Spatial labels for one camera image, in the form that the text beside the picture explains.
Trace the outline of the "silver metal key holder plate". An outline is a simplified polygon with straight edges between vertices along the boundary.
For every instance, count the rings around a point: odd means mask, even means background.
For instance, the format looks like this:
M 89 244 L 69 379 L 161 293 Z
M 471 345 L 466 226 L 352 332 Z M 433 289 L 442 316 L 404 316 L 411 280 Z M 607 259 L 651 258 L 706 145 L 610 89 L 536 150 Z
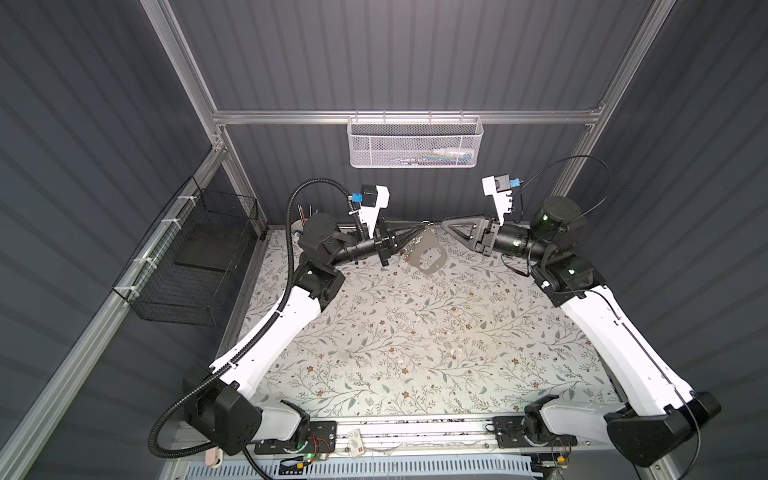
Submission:
M 423 275 L 436 274 L 448 261 L 448 252 L 432 229 L 425 229 L 418 234 L 406 246 L 403 256 L 410 266 Z

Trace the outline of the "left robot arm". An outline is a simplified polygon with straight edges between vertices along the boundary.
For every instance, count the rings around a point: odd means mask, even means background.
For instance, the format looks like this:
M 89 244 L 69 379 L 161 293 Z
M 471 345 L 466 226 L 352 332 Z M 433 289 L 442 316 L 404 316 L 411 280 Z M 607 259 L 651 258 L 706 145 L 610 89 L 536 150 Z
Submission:
M 371 237 L 344 233 L 329 214 L 318 213 L 297 240 L 297 266 L 290 268 L 288 290 L 268 314 L 231 350 L 214 361 L 212 372 L 226 371 L 184 406 L 186 422 L 211 447 L 236 455 L 254 441 L 285 442 L 302 447 L 310 416 L 287 400 L 258 399 L 259 384 L 292 340 L 314 321 L 340 292 L 345 281 L 339 267 L 376 256 L 381 263 L 399 253 L 425 224 L 381 220 Z

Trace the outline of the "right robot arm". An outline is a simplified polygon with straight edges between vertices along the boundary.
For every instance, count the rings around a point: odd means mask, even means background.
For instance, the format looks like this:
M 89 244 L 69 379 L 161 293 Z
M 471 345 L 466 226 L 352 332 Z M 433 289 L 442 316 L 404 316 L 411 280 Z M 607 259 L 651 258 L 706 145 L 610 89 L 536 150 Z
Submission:
M 606 280 L 574 244 L 586 215 L 571 199 L 546 198 L 519 226 L 495 218 L 446 218 L 442 229 L 471 251 L 525 261 L 525 276 L 591 342 L 619 394 L 614 403 L 576 402 L 546 394 L 525 407 L 520 426 L 534 446 L 562 437 L 611 444 L 636 467 L 650 467 L 690 439 L 721 412 L 713 394 L 696 392 L 654 350 L 618 304 Z

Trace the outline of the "pens in mug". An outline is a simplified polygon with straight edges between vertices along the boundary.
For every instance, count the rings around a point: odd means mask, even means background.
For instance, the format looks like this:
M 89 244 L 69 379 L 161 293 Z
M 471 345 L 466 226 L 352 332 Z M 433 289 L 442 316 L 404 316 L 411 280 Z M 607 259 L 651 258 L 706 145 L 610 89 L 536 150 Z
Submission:
M 308 219 L 312 217 L 313 215 L 318 213 L 318 210 L 313 208 L 312 206 L 309 206 L 307 208 L 304 208 L 302 206 L 299 207 L 299 213 L 300 217 L 304 219 Z

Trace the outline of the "white mug pen holder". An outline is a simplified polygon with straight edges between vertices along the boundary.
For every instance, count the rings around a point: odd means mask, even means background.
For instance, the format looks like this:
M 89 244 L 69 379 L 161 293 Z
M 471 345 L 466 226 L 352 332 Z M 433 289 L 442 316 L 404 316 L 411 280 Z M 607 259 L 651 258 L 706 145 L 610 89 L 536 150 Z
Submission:
M 304 222 L 301 219 L 296 220 L 291 224 L 292 235 L 302 235 L 303 231 L 304 231 Z

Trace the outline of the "small white tag device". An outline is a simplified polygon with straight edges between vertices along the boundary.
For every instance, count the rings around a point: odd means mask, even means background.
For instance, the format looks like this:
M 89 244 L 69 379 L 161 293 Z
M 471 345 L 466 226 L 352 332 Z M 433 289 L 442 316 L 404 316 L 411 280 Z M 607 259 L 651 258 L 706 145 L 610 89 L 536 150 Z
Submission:
M 346 434 L 347 446 L 345 451 L 352 458 L 360 457 L 365 453 L 364 442 L 359 429 L 350 430 Z

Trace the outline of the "pink white small device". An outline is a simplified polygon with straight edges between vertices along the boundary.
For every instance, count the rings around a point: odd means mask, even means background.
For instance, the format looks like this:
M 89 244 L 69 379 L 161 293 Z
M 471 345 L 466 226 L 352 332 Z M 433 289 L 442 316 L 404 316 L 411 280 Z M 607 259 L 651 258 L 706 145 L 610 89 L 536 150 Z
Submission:
M 217 469 L 223 462 L 223 451 L 219 448 L 211 448 L 205 452 L 204 464 L 210 469 Z

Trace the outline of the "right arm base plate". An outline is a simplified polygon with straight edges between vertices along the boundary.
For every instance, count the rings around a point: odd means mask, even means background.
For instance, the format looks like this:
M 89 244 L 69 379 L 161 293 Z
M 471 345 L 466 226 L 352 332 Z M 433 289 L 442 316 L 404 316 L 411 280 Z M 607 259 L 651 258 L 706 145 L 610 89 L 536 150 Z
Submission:
M 562 446 L 578 444 L 573 435 L 556 435 L 539 420 L 525 415 L 495 416 L 486 430 L 492 433 L 502 449 Z

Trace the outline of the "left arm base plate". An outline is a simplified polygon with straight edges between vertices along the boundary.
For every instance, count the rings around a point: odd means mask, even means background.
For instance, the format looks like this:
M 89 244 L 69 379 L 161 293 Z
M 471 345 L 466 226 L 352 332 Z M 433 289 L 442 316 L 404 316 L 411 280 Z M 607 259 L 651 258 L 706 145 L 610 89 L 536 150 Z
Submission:
M 335 451 L 338 423 L 311 420 L 288 440 L 254 440 L 256 455 L 330 454 Z

